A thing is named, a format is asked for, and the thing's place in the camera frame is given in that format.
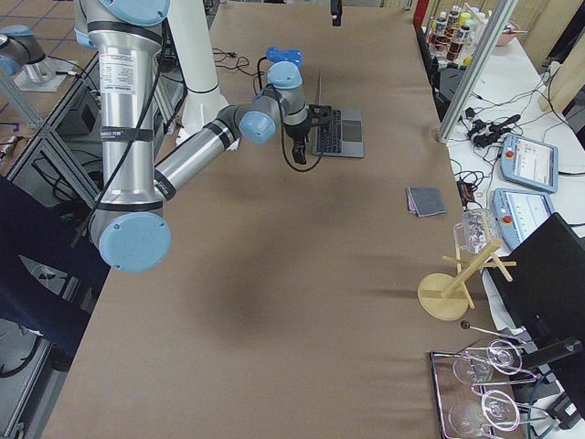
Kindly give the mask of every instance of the dark blue cloth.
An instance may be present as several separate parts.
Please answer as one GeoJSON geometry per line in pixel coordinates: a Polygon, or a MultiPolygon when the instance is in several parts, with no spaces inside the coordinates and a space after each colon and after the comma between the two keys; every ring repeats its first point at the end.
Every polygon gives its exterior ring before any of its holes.
{"type": "Polygon", "coordinates": [[[97,248],[24,190],[0,177],[0,318],[39,331],[74,355],[90,315],[48,290],[19,255],[80,279],[99,291],[110,267],[97,248]]]}

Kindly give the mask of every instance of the laptop keyboard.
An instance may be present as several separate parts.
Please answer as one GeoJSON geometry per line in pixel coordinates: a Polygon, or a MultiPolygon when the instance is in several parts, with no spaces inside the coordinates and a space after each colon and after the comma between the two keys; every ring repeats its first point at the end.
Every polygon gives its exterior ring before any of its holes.
{"type": "Polygon", "coordinates": [[[341,111],[333,110],[329,130],[320,126],[317,133],[316,153],[341,154],[341,111]]]}

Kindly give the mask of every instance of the brown tabletop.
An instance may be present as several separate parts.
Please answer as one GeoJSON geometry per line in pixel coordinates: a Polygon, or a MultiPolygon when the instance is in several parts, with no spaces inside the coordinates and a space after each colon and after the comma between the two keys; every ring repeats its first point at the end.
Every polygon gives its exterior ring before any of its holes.
{"type": "MultiPolygon", "coordinates": [[[[343,19],[221,6],[214,47],[252,65],[267,46],[302,50],[307,96],[321,69],[324,102],[362,109],[366,157],[299,174],[279,138],[243,141],[185,186],[165,208],[169,256],[110,275],[44,437],[437,437],[427,352],[476,335],[429,316],[417,286],[455,274],[441,256],[461,203],[410,20],[343,19]],[[439,187],[447,215],[409,214],[408,186],[439,187]]],[[[231,102],[251,99],[250,77],[219,73],[231,102]]],[[[475,298],[467,317],[490,326],[475,298]]]]}

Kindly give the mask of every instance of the light blue cap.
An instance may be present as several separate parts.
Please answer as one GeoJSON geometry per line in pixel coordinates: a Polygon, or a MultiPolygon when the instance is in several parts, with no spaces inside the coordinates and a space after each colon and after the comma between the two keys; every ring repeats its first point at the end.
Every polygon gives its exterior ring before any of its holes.
{"type": "Polygon", "coordinates": [[[33,32],[25,25],[12,25],[1,28],[0,34],[7,37],[30,37],[33,32]]]}
{"type": "Polygon", "coordinates": [[[6,75],[16,75],[20,71],[20,68],[21,66],[13,59],[0,55],[0,69],[2,69],[6,75]]]}
{"type": "Polygon", "coordinates": [[[256,145],[264,145],[276,132],[276,123],[263,112],[247,112],[239,121],[242,135],[256,145]]]}
{"type": "Polygon", "coordinates": [[[101,4],[121,20],[135,26],[155,26],[168,14],[170,0],[100,0],[101,4]]]}
{"type": "Polygon", "coordinates": [[[77,39],[77,44],[83,46],[84,48],[96,48],[93,41],[90,40],[90,37],[85,32],[81,32],[80,30],[75,30],[75,38],[77,39]]]}
{"type": "Polygon", "coordinates": [[[280,50],[276,47],[267,48],[266,58],[272,62],[290,61],[296,64],[297,67],[301,67],[301,64],[303,64],[303,53],[296,48],[289,50],[280,50]]]}
{"type": "Polygon", "coordinates": [[[171,248],[166,221],[152,212],[132,212],[112,222],[100,237],[100,254],[113,268],[139,273],[150,270],[171,248]]]}
{"type": "Polygon", "coordinates": [[[268,70],[268,82],[277,89],[296,89],[303,84],[303,77],[296,64],[290,61],[281,61],[268,70]]]}

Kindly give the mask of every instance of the warning label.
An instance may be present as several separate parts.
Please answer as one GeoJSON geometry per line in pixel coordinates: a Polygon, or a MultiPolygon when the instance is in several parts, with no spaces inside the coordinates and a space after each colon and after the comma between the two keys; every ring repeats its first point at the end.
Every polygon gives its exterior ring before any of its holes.
{"type": "Polygon", "coordinates": [[[136,94],[136,69],[136,57],[130,55],[101,54],[101,92],[136,94]]]}

